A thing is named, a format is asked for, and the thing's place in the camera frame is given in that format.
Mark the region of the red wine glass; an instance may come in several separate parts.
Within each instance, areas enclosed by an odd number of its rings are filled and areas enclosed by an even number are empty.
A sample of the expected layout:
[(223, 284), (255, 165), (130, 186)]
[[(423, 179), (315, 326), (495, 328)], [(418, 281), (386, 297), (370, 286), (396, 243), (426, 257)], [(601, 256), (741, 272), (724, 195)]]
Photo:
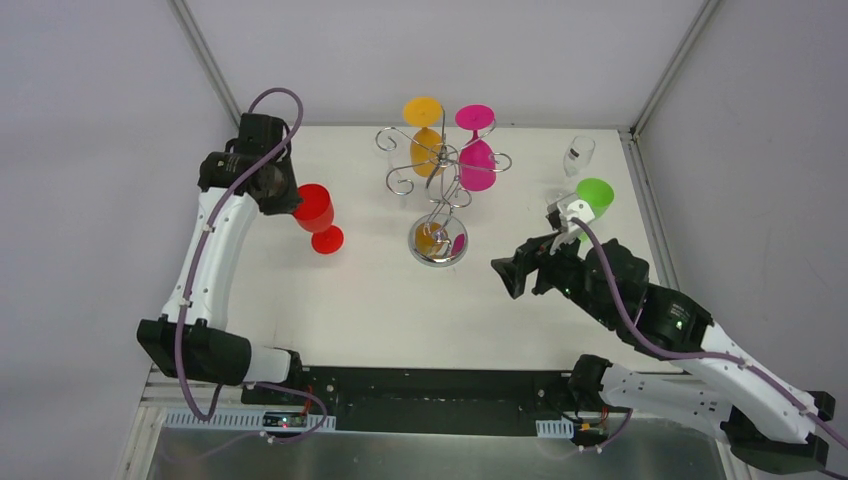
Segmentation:
[(344, 244), (344, 233), (334, 224), (335, 210), (329, 190), (321, 184), (310, 183), (300, 186), (298, 194), (302, 202), (293, 217), (311, 234), (312, 249), (322, 255), (336, 253)]

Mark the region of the green wine glass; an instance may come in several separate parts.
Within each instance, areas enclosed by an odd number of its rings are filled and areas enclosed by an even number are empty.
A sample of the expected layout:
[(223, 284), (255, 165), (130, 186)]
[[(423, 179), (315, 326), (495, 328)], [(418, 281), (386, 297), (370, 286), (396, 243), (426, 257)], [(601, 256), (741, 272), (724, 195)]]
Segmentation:
[(576, 186), (578, 197), (587, 202), (595, 219), (589, 225), (591, 227), (606, 213), (615, 200), (615, 191), (606, 181), (599, 178), (585, 178)]

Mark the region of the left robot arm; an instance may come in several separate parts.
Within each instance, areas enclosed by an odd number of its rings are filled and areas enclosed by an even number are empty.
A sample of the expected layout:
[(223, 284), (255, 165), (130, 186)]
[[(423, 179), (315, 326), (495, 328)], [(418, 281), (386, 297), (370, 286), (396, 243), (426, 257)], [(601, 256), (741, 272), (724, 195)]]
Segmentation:
[(251, 223), (258, 214), (291, 214), (301, 202), (288, 147), (243, 184), (237, 180), (289, 131), (280, 118), (246, 113), (237, 137), (200, 165), (195, 228), (177, 283), (159, 318), (137, 329), (141, 347), (170, 378), (228, 386), (267, 382), (269, 394), (286, 405), (304, 394), (305, 378), (293, 370), (297, 354), (227, 330), (230, 290)]

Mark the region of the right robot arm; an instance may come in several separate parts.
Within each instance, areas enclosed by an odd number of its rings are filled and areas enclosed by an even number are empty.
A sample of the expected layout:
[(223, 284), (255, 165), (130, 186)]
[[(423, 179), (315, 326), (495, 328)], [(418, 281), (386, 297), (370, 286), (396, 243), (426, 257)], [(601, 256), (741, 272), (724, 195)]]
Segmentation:
[(699, 387), (649, 379), (590, 354), (575, 364), (569, 400), (583, 410), (599, 403), (649, 412), (704, 433), (740, 461), (775, 475), (827, 469), (826, 427), (835, 400), (773, 376), (712, 315), (686, 294), (653, 284), (648, 263), (615, 239), (581, 254), (577, 243), (556, 246), (531, 238), (492, 268), (508, 294), (560, 292), (636, 351), (696, 377)]

